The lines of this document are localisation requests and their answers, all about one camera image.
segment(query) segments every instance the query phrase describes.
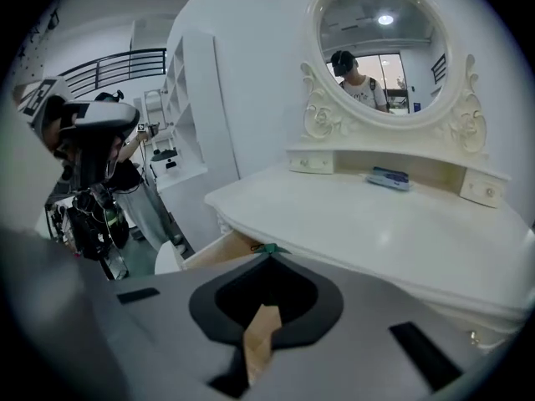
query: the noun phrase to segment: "white vanity table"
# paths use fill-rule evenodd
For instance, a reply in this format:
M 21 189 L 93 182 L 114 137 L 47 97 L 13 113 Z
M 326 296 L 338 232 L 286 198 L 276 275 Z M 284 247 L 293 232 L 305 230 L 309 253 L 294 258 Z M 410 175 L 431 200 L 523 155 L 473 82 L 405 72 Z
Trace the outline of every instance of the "white vanity table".
M 251 243 L 275 242 L 384 278 L 491 350 L 529 310 L 535 234 L 502 199 L 508 176 L 488 163 L 475 59 L 439 8 L 411 0 L 430 19 L 425 30 L 445 40 L 446 81 L 418 113 L 380 113 L 346 94 L 326 67 L 319 31 L 332 1 L 312 0 L 306 12 L 301 68 L 309 100 L 303 138 L 288 148 L 288 162 L 206 196 L 222 239 L 236 233 Z M 410 191 L 366 182 L 374 166 L 408 173 Z M 217 242 L 210 248 L 186 267 L 224 259 Z

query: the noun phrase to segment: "drawer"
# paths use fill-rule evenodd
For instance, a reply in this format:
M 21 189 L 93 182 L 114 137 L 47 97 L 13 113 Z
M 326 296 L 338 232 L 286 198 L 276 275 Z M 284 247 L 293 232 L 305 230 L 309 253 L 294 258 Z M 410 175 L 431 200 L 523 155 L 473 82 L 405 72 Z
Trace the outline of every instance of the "drawer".
M 489 317 L 481 313 L 468 312 L 435 303 L 426 302 L 425 304 L 464 331 L 466 337 L 472 339 L 472 344 L 484 353 L 489 353 L 512 338 L 522 326 L 521 322 L 504 318 Z
M 229 231 L 227 234 L 216 239 L 213 243 L 205 246 L 202 250 L 185 260 L 181 267 L 193 269 L 196 267 L 211 266 L 224 261 L 233 260 L 253 254 L 252 246 L 261 245 L 250 237 L 237 231 Z
M 505 195 L 505 184 L 505 180 L 467 169 L 459 196 L 497 208 Z
M 309 174 L 333 174 L 333 151 L 288 151 L 290 170 Z

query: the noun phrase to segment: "gray pants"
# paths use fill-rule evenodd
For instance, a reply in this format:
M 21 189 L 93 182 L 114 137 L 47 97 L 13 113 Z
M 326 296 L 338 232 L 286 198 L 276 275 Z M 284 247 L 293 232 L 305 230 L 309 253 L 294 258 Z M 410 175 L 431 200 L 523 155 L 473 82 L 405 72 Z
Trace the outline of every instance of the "gray pants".
M 131 193 L 116 191 L 114 198 L 139 227 L 150 245 L 159 251 L 161 246 L 170 240 L 170 237 L 168 236 L 169 229 L 166 227 L 168 224 L 162 221 L 164 216 L 161 216 L 158 211 L 158 196 L 145 182 L 141 183 L 137 190 L 130 191 Z

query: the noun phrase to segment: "ornate mirror frame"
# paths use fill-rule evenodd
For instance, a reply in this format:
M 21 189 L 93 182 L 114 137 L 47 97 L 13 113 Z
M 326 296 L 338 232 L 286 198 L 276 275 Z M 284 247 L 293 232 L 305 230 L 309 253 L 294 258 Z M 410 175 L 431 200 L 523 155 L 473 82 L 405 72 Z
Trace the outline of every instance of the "ornate mirror frame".
M 475 59 L 464 53 L 441 10 L 432 0 L 415 0 L 424 13 L 441 30 L 446 42 L 446 81 L 431 105 L 416 114 L 394 116 L 358 104 L 334 81 L 321 53 L 319 26 L 332 0 L 311 0 L 306 11 L 305 43 L 307 59 L 301 64 L 304 82 L 308 86 L 308 106 L 304 115 L 305 138 L 333 140 L 359 137 L 359 131 L 370 130 L 374 135 L 397 134 L 409 139 L 419 132 L 428 134 L 431 141 L 442 138 L 446 148 L 474 155 L 481 152 L 487 137 L 487 126 L 482 107 L 474 92 L 477 80 Z

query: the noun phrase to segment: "carved decoration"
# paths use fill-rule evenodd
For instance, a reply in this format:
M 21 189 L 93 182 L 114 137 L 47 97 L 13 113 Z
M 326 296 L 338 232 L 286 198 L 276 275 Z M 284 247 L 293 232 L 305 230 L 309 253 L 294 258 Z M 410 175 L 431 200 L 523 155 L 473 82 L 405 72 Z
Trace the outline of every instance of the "carved decoration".
M 303 81 L 308 86 L 308 104 L 304 112 L 304 128 L 316 140 L 328 137 L 333 132 L 349 135 L 359 128 L 357 119 L 341 110 L 327 97 L 325 90 L 318 87 L 319 82 L 308 63 L 301 64 Z
M 481 151 L 487 139 L 487 122 L 474 92 L 474 83 L 478 77 L 474 72 L 475 62 L 473 55 L 468 55 L 465 86 L 449 121 L 452 139 L 470 153 Z
M 219 225 L 219 230 L 222 235 L 226 235 L 232 231 L 230 225 L 219 214 L 217 214 L 217 224 Z

